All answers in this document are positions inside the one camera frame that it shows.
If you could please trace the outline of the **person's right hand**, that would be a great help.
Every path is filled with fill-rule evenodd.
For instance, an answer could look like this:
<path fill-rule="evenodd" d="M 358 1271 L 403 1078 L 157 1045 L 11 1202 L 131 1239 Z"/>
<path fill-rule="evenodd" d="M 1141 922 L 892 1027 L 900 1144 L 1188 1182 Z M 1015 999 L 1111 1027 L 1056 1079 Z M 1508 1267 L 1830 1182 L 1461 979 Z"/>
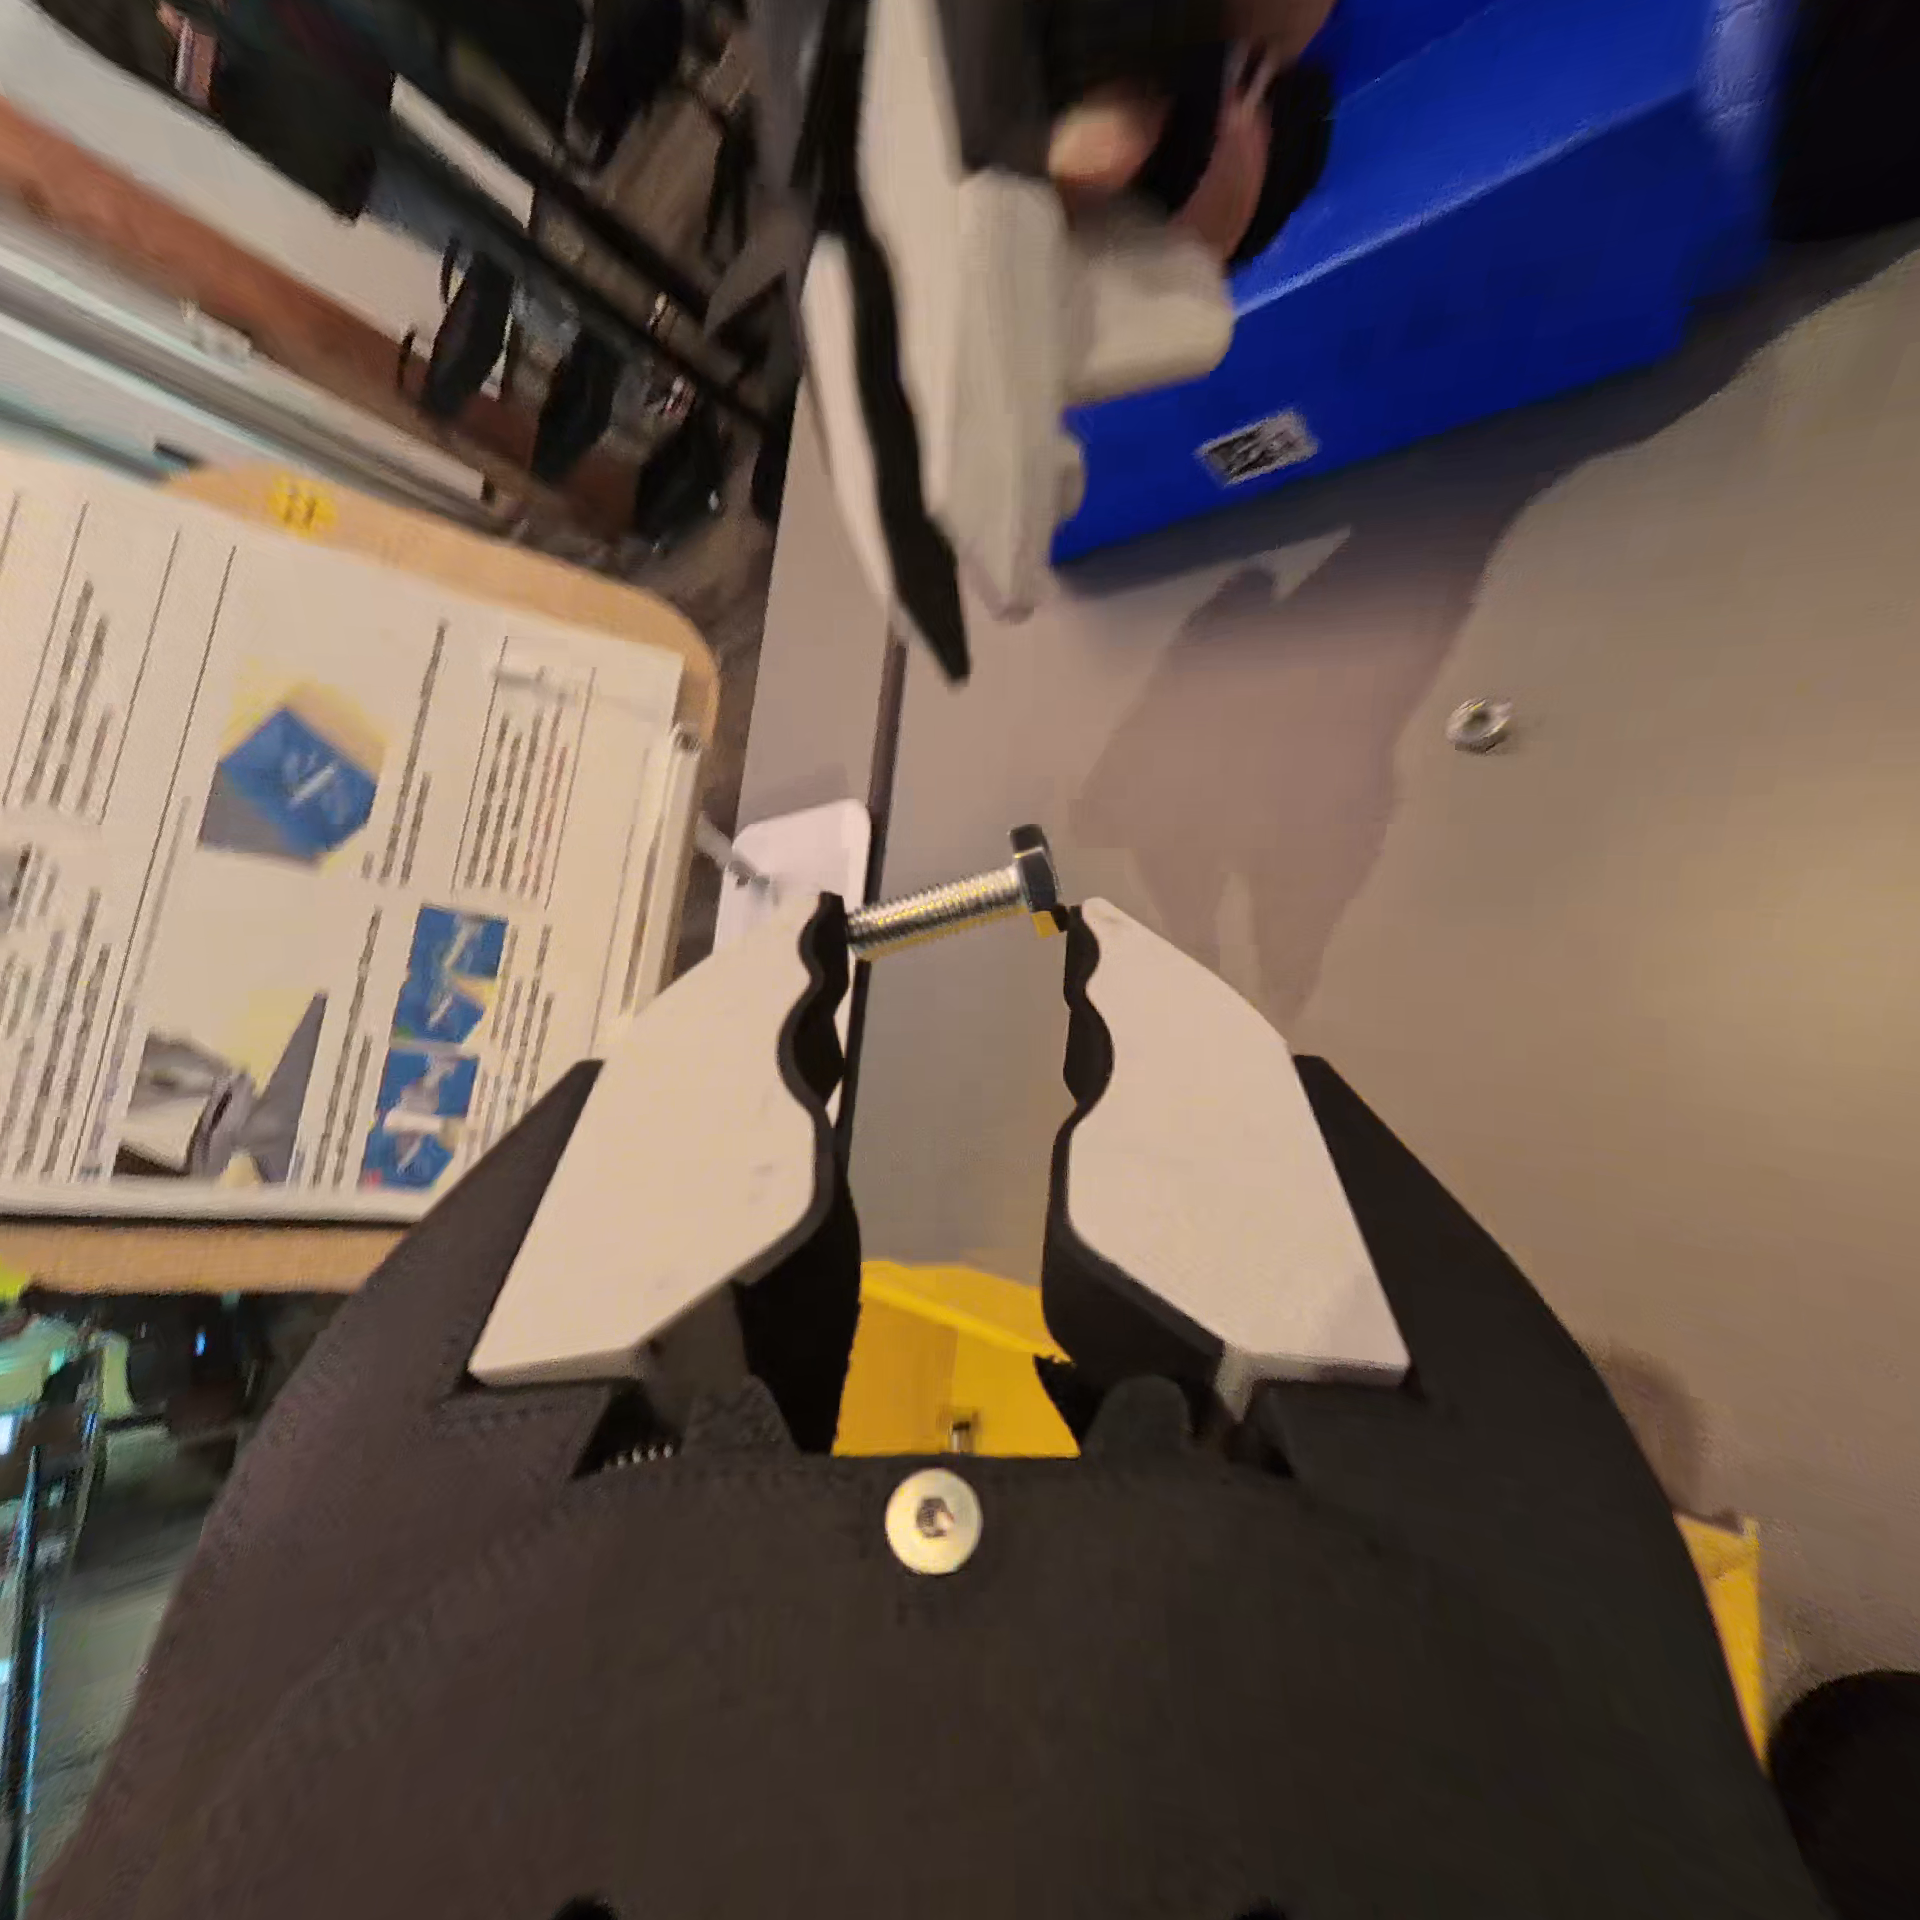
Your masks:
<path fill-rule="evenodd" d="M 1327 166 L 1314 61 L 1335 2 L 1039 6 L 1047 171 L 1077 209 L 1132 201 L 1226 271 L 1267 251 Z"/>

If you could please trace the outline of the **black rolling cart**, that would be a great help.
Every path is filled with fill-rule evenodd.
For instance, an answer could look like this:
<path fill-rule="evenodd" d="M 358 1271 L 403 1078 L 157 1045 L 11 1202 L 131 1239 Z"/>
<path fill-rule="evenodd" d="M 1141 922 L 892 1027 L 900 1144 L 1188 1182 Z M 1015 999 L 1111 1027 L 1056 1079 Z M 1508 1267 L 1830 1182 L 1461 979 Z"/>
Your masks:
<path fill-rule="evenodd" d="M 538 306 L 492 256 L 445 242 L 439 261 L 440 315 L 415 383 L 399 376 L 420 410 L 451 423 L 498 379 L 533 339 L 551 345 L 534 410 L 530 477 L 560 489 L 619 426 L 639 426 L 628 533 L 652 551 L 682 545 L 723 518 L 732 439 L 723 410 L 695 378 L 659 354 L 624 354 L 604 335 Z"/>

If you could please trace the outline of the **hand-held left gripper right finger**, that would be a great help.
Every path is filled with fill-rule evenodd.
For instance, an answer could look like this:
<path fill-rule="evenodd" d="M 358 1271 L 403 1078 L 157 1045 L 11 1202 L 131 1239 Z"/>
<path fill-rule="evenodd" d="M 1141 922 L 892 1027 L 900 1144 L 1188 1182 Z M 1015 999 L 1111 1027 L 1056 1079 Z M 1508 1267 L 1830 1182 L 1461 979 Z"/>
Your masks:
<path fill-rule="evenodd" d="M 1039 1303 L 1088 1390 L 1397 1389 L 1408 1345 L 1283 1033 L 1187 952 L 1069 913 Z"/>

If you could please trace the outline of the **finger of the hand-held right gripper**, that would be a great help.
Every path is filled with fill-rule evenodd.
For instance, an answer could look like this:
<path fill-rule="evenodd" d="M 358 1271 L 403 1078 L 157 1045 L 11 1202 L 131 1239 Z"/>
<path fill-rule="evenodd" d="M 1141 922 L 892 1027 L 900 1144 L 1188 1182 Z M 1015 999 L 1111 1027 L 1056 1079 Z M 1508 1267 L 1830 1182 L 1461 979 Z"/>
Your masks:
<path fill-rule="evenodd" d="M 831 493 L 880 609 L 949 687 L 971 675 L 958 560 L 920 483 L 920 433 L 904 391 L 896 279 L 859 189 L 870 6 L 805 6 L 800 289 L 806 385 Z"/>
<path fill-rule="evenodd" d="M 902 256 L 904 386 L 920 501 L 996 618 L 1043 597 L 1077 503 L 1066 407 L 1077 267 L 1051 189 L 936 169 Z"/>

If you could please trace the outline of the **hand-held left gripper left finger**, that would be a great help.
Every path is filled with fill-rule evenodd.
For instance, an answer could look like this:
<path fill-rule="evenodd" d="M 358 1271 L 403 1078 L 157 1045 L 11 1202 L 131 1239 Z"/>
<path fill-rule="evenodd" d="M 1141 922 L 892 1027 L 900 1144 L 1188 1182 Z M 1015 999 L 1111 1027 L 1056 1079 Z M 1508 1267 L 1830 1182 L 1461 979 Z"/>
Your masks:
<path fill-rule="evenodd" d="M 824 1226 L 847 983 L 842 897 L 795 895 L 616 1031 L 470 1351 L 480 1385 L 639 1379 Z"/>

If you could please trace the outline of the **white stand base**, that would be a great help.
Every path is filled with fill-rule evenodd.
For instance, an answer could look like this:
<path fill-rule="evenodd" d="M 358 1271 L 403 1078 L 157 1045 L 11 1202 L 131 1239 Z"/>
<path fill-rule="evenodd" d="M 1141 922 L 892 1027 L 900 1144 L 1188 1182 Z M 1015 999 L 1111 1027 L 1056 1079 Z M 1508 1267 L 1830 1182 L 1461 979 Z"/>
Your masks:
<path fill-rule="evenodd" d="M 845 910 L 869 897 L 874 816 L 862 801 L 829 801 L 746 825 L 723 847 L 709 841 L 719 875 L 710 949 L 746 939 L 778 910 L 838 897 Z"/>

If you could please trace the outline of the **yellow plastic bin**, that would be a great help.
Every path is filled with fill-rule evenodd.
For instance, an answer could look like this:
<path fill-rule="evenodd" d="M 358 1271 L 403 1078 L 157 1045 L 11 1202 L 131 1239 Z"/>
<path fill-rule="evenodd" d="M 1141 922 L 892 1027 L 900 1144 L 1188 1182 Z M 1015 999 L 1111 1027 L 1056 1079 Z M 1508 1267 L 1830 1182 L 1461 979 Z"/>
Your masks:
<path fill-rule="evenodd" d="M 1077 1456 L 1043 1371 L 1063 1365 L 1039 1294 L 960 1264 L 869 1259 L 844 1379 L 836 1456 L 944 1455 L 944 1411 L 976 1408 L 976 1456 Z M 1749 1743 L 1767 1752 L 1760 1530 L 1676 1514 L 1709 1606 Z"/>

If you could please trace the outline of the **blue plastic bin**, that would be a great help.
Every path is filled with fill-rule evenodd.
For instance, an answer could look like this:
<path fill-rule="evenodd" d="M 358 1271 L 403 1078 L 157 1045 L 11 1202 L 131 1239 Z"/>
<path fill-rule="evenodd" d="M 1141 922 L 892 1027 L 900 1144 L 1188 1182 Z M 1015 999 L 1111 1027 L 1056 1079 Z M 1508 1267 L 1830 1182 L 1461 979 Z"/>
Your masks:
<path fill-rule="evenodd" d="M 1672 353 L 1757 275 L 1795 6 L 1336 6 L 1323 175 L 1232 281 L 1205 378 L 1069 417 L 1051 560 Z"/>

